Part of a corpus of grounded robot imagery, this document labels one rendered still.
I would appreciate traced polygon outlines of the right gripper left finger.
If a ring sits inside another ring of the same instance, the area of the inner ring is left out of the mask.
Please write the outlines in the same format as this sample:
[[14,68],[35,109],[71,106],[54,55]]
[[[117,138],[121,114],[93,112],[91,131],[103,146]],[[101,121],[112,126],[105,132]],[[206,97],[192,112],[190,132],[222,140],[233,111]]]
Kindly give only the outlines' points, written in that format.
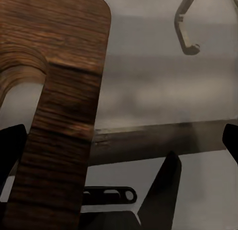
[[24,124],[0,130],[0,188],[22,153],[26,141]]

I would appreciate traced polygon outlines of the cutting board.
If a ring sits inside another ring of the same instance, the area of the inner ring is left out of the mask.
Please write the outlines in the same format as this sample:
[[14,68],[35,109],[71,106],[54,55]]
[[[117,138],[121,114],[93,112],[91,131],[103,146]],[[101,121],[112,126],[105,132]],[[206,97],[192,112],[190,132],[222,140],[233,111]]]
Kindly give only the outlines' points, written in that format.
[[0,0],[0,72],[47,74],[0,230],[78,230],[111,18],[105,0]]

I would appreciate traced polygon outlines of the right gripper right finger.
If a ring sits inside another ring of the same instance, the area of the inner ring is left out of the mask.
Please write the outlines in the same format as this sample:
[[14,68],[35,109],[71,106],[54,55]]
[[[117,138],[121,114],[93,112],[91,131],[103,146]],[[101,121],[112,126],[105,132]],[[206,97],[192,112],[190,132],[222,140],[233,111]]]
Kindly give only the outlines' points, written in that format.
[[227,124],[222,141],[235,161],[238,163],[238,126]]

